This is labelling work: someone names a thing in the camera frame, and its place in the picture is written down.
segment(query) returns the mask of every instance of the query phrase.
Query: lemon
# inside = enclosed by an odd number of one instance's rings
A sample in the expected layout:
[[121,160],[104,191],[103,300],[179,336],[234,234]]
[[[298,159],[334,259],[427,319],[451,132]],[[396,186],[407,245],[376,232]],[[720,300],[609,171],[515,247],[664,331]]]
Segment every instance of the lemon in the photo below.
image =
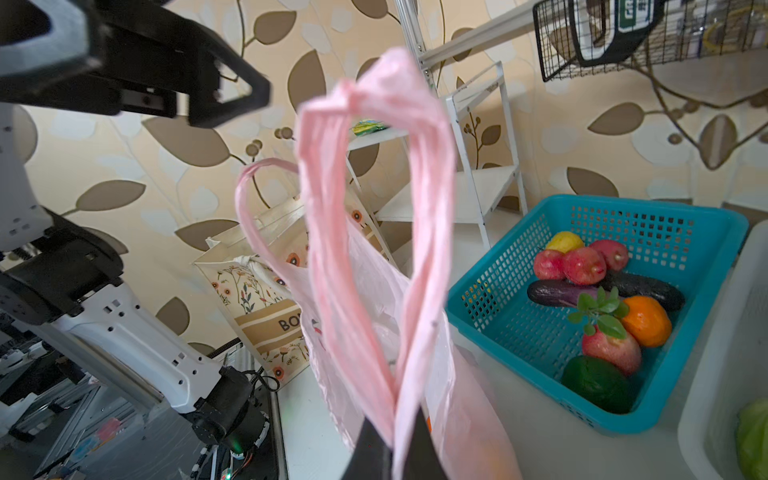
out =
[[582,248],[584,241],[576,233],[560,232],[549,240],[547,250],[557,250],[558,252],[568,253],[571,250]]

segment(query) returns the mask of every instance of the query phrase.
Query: green cabbage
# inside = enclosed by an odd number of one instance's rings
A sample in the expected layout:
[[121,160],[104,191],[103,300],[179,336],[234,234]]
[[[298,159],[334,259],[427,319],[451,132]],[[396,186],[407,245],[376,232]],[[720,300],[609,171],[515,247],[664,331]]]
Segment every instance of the green cabbage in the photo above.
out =
[[744,477],[768,480],[768,399],[756,400],[741,409],[736,447]]

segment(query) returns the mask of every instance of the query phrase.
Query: green label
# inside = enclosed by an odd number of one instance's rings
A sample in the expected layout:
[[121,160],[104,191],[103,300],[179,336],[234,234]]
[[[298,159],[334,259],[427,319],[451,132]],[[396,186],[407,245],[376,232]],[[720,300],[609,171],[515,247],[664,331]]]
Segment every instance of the green label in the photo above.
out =
[[619,13],[619,31],[640,30],[650,24],[654,4],[649,0],[617,0]]

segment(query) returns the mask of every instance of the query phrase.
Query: wallpaper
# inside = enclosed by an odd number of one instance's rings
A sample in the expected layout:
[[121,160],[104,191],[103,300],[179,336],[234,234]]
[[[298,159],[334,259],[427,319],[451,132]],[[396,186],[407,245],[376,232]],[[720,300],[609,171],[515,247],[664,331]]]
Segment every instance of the wallpaper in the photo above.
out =
[[[383,0],[176,0],[167,7],[217,31],[269,78],[270,106],[215,130],[187,125],[183,97],[175,119],[17,107],[14,132],[40,203],[110,242],[139,299],[207,353],[235,333],[192,263],[207,250],[206,237],[237,225],[233,186],[243,165],[264,157],[295,161],[298,105],[342,77],[357,77],[403,43],[402,30]],[[222,75],[223,99],[247,92],[233,72]],[[399,142],[355,151],[350,161],[371,211],[409,181]],[[250,189],[250,208],[261,214],[298,193],[292,174],[264,168]],[[409,227],[381,229],[396,248]]]
[[[428,48],[523,2],[420,0]],[[565,52],[562,32],[550,41]],[[768,218],[768,52],[541,81],[534,33],[467,51],[434,71],[447,94],[500,61],[529,205],[558,193],[666,199]],[[511,164],[494,93],[464,125],[470,161]],[[516,186],[506,204],[516,205]]]

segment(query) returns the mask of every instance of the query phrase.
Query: white container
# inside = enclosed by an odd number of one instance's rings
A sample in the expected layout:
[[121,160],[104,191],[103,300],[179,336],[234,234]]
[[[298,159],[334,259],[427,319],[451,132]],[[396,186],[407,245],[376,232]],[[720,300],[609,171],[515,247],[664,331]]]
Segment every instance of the white container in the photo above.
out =
[[768,397],[768,221],[752,229],[716,315],[677,441],[699,480],[741,480],[738,413]]

